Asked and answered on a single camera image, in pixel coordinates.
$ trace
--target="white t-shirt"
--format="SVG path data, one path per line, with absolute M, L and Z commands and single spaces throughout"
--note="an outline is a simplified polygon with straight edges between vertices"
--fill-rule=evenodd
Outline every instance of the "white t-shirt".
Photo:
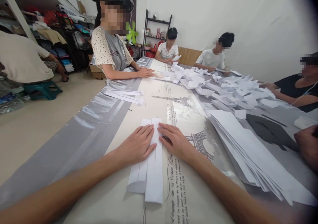
M 26 37 L 0 31 L 0 62 L 8 79 L 19 83 L 41 82 L 54 77 L 52 69 L 40 59 L 48 51 Z
M 160 52 L 160 57 L 162 59 L 174 58 L 176 55 L 179 55 L 178 46 L 173 44 L 170 48 L 169 52 L 167 50 L 167 42 L 161 43 L 158 47 L 158 51 Z
M 224 69 L 224 60 L 225 55 L 223 53 L 219 53 L 218 55 L 215 55 L 212 51 L 212 49 L 204 50 L 196 63 L 199 63 L 203 66 L 207 67 L 215 67 L 218 69 Z

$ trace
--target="person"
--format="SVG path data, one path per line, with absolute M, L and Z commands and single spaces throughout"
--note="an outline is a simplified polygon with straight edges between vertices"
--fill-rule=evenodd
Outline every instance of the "person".
M 218 170 L 186 139 L 179 128 L 159 123 L 159 137 L 167 150 L 186 161 L 204 179 L 237 223 L 279 223 L 246 191 Z M 71 173 L 0 212 L 0 223 L 51 223 L 91 188 L 120 169 L 145 160 L 155 149 L 150 145 L 153 125 L 138 127 L 118 148 L 100 160 Z
M 310 112 L 318 108 L 318 52 L 302 57 L 300 61 L 304 65 L 301 75 L 291 75 L 260 87 L 268 88 L 276 98 Z
M 178 31 L 176 28 L 170 28 L 167 32 L 167 41 L 161 43 L 156 52 L 155 59 L 164 63 L 173 63 L 172 59 L 179 55 L 178 46 L 175 44 Z
M 224 49 L 230 48 L 234 42 L 234 34 L 226 32 L 221 35 L 221 37 L 216 42 L 214 48 L 209 50 L 204 50 L 194 66 L 202 69 L 207 69 L 208 72 L 214 71 L 216 68 L 225 70 L 225 55 L 223 53 Z
M 308 165 L 318 173 L 318 125 L 294 134 L 300 153 Z
M 102 69 L 105 76 L 111 80 L 130 78 L 148 78 L 152 76 L 152 69 L 140 68 L 133 60 L 124 41 L 117 34 L 126 33 L 122 27 L 126 18 L 133 10 L 131 0 L 94 0 L 98 8 L 95 29 L 92 33 L 92 47 L 96 65 Z M 124 72 L 132 66 L 136 72 Z
M 53 54 L 24 36 L 10 34 L 0 29 L 0 63 L 8 79 L 24 84 L 49 81 L 53 71 L 59 73 L 63 82 L 69 77 Z

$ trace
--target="stool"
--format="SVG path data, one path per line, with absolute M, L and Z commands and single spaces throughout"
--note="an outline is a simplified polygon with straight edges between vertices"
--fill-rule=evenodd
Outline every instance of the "stool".
M 24 90 L 30 96 L 31 100 L 47 99 L 54 100 L 58 93 L 63 92 L 54 82 L 48 81 L 37 84 L 23 84 Z

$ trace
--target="tiled floor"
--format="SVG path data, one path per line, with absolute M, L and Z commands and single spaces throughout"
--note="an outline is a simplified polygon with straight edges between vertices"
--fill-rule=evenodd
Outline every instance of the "tiled floor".
M 105 86 L 86 72 L 71 74 L 67 83 L 58 75 L 53 81 L 63 90 L 55 100 L 26 101 L 0 115 L 0 185 Z

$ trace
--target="green toy pinwheel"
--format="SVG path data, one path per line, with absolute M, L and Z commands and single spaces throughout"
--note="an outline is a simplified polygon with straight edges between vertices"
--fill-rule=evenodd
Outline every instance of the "green toy pinwheel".
M 138 37 L 138 32 L 137 31 L 134 31 L 135 30 L 135 22 L 133 21 L 132 22 L 133 24 L 132 24 L 132 29 L 130 28 L 130 26 L 129 26 L 129 23 L 128 22 L 126 22 L 126 30 L 128 31 L 130 31 L 130 33 L 129 34 L 127 34 L 126 35 L 126 37 L 127 37 L 127 40 L 129 41 L 129 42 L 131 42 L 132 44 L 135 44 L 136 43 L 136 37 Z

